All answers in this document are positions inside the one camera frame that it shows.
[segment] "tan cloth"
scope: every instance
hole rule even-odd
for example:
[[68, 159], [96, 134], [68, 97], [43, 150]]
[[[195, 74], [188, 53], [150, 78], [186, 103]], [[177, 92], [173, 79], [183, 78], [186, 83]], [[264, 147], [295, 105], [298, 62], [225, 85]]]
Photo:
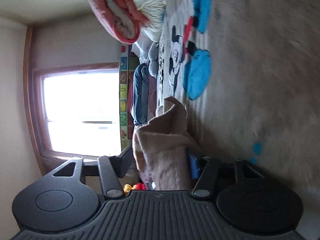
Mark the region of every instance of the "tan cloth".
[[139, 129], [140, 126], [135, 126], [133, 130], [133, 136], [132, 136], [132, 150], [133, 150], [133, 157], [136, 161], [137, 169], [138, 171], [143, 172], [146, 168], [146, 161], [143, 156], [143, 152], [140, 147], [139, 140], [137, 138], [137, 129]]
[[187, 133], [187, 112], [177, 99], [166, 98], [156, 117], [137, 129], [136, 135], [145, 159], [145, 163], [139, 159], [137, 166], [148, 164], [156, 190], [192, 189], [186, 148], [195, 154], [201, 150]]

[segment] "beige carpet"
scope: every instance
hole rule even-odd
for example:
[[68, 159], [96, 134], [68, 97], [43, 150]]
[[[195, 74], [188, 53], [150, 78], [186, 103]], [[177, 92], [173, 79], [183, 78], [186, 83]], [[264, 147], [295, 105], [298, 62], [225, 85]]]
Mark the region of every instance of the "beige carpet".
[[[168, 0], [167, 19], [182, 1]], [[260, 142], [258, 165], [291, 186], [319, 189], [320, 0], [212, 0], [208, 37], [205, 92], [195, 101], [181, 86], [177, 93], [191, 135], [225, 161], [249, 159]]]

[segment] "blue pillow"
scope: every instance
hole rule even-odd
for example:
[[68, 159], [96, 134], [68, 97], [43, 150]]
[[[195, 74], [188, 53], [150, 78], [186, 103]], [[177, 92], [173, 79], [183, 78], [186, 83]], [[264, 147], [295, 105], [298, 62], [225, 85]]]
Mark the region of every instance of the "blue pillow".
[[140, 64], [133, 74], [132, 117], [135, 125], [147, 123], [149, 70], [147, 64]]

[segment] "round black pad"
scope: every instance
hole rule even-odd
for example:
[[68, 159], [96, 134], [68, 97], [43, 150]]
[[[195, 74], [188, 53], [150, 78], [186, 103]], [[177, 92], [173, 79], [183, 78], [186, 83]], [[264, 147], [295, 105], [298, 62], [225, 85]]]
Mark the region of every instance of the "round black pad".
[[243, 179], [217, 198], [222, 216], [243, 231], [276, 234], [294, 229], [303, 213], [301, 199], [273, 179]]
[[54, 170], [15, 197], [12, 213], [21, 227], [40, 232], [65, 231], [82, 225], [96, 214], [100, 208], [99, 197], [80, 182], [80, 161], [80, 170], [74, 175], [55, 177], [57, 170]]

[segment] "stuffed animal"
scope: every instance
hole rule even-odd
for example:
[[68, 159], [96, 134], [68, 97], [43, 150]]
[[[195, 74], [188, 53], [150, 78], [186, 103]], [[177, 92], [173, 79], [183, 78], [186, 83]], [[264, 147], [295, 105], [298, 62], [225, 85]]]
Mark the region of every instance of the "stuffed animal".
[[156, 77], [159, 70], [158, 64], [158, 52], [159, 52], [159, 44], [154, 42], [152, 43], [150, 50], [149, 50], [149, 73], [151, 76]]

